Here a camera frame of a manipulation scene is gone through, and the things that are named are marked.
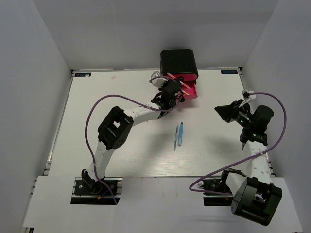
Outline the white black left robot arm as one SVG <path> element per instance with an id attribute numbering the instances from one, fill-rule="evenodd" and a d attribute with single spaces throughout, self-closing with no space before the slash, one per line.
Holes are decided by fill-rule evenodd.
<path id="1" fill-rule="evenodd" d="M 98 127 L 98 144 L 94 152 L 88 141 L 88 124 L 95 107 L 106 98 L 121 98 L 137 104 L 139 107 L 128 110 L 113 107 Z M 142 104 L 121 95 L 106 95 L 95 102 L 91 108 L 85 125 L 86 145 L 92 156 L 88 169 L 82 171 L 82 179 L 86 188 L 93 194 L 102 190 L 107 165 L 114 153 L 126 141 L 131 129 L 143 122 L 164 117 L 177 107 L 183 98 L 182 85 L 179 80 L 167 79 L 159 88 L 159 92 L 148 104 Z"/>

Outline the pink top drawer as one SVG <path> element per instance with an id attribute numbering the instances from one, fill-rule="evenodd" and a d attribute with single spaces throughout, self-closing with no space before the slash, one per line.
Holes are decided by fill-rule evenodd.
<path id="1" fill-rule="evenodd" d="M 174 73 L 173 76 L 176 78 L 183 78 L 184 81 L 192 81 L 194 82 L 198 78 L 198 74 L 196 73 Z"/>

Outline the red pen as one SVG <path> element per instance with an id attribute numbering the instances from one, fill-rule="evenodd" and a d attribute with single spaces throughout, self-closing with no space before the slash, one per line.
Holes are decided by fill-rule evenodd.
<path id="1" fill-rule="evenodd" d="M 172 74 L 170 74 L 170 73 L 167 73 L 167 75 L 168 75 L 170 78 L 172 78 L 172 79 L 174 79 L 174 80 L 180 82 L 180 84 L 181 84 L 182 87 L 185 87 L 186 89 L 191 90 L 191 88 L 190 88 L 188 85 L 186 85 L 183 81 L 181 81 L 180 79 L 178 79 L 178 78 L 175 77 L 174 75 L 172 75 Z M 187 96 L 189 95 L 189 93 L 186 92 L 186 91 L 184 91 L 183 89 L 182 89 L 181 91 L 182 91 L 183 94 L 185 94 L 185 95 L 187 95 Z"/>

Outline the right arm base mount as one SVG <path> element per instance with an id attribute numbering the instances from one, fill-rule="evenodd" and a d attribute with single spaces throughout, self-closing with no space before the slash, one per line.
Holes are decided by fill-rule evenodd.
<path id="1" fill-rule="evenodd" d="M 210 177 L 198 183 L 199 188 L 205 191 L 224 193 L 224 195 L 204 193 L 204 206 L 231 206 L 233 196 L 230 188 L 225 183 L 229 174 L 238 174 L 244 176 L 240 170 L 228 168 L 222 172 L 221 177 Z"/>

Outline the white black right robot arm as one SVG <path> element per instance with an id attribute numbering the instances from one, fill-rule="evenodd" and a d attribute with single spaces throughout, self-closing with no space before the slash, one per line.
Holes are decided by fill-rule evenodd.
<path id="1" fill-rule="evenodd" d="M 274 112 L 260 105 L 252 113 L 250 105 L 236 100 L 230 105 L 214 108 L 227 123 L 242 126 L 240 141 L 246 157 L 246 170 L 227 168 L 222 172 L 219 187 L 224 193 L 232 193 L 231 212 L 263 226 L 268 226 L 282 198 L 282 190 L 271 179 L 267 149 L 267 125 Z"/>

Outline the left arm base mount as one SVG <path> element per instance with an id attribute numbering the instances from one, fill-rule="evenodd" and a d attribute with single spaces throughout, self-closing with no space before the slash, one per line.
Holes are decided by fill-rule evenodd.
<path id="1" fill-rule="evenodd" d="M 122 178 L 104 179 L 104 182 L 111 189 L 116 203 L 121 198 L 122 181 Z M 95 190 L 92 191 L 81 177 L 75 178 L 70 203 L 76 205 L 115 205 L 114 199 L 106 186 L 99 183 Z"/>

